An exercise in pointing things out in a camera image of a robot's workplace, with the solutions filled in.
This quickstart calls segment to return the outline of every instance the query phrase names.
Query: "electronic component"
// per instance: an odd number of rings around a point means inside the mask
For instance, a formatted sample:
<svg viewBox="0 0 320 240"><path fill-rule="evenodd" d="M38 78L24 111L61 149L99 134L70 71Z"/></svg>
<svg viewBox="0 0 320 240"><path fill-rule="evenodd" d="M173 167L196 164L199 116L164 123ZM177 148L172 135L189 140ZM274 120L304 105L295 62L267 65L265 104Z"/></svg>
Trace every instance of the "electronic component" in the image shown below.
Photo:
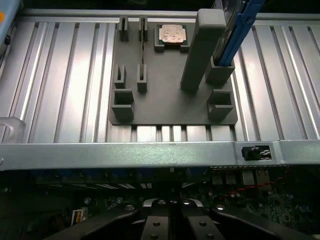
<svg viewBox="0 0 320 240"><path fill-rule="evenodd" d="M188 45L185 25L158 25L158 43L164 45Z"/></svg>

